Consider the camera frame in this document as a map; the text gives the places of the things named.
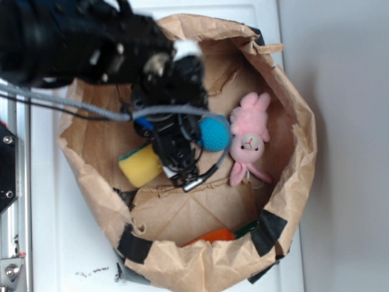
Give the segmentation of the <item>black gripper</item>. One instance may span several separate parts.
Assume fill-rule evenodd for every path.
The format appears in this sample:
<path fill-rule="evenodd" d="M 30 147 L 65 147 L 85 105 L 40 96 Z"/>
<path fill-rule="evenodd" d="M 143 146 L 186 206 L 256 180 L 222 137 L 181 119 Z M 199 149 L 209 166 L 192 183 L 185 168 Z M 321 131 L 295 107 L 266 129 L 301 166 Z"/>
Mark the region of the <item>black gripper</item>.
<path fill-rule="evenodd" d="M 204 62 L 197 55 L 172 60 L 157 54 L 146 63 L 139 82 L 132 86 L 131 106 L 138 135 L 151 139 L 165 174 L 175 187 L 189 192 L 205 181 L 192 143 L 201 139 L 201 114 L 207 110 Z"/>

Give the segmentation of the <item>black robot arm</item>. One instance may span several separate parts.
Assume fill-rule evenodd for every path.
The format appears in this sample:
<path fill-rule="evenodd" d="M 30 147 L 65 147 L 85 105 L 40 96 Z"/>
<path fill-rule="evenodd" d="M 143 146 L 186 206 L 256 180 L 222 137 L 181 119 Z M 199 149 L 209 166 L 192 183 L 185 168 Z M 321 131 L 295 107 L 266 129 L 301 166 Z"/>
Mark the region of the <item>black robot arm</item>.
<path fill-rule="evenodd" d="M 128 1 L 1 2 L 1 77 L 11 90 L 59 88 L 75 79 L 131 85 L 121 114 L 97 114 L 133 121 L 173 184 L 190 191 L 213 174 L 200 173 L 200 155 L 191 146 L 201 139 L 208 95 L 198 45 L 183 55 L 177 46 Z"/>

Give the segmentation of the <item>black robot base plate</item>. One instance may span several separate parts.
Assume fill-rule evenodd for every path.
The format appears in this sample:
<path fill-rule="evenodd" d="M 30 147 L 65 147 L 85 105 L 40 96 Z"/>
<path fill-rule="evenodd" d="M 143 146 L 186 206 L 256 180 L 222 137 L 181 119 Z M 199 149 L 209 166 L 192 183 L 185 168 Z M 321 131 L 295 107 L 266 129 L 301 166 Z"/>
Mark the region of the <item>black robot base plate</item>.
<path fill-rule="evenodd" d="M 16 200 L 16 146 L 17 137 L 1 122 L 1 215 Z"/>

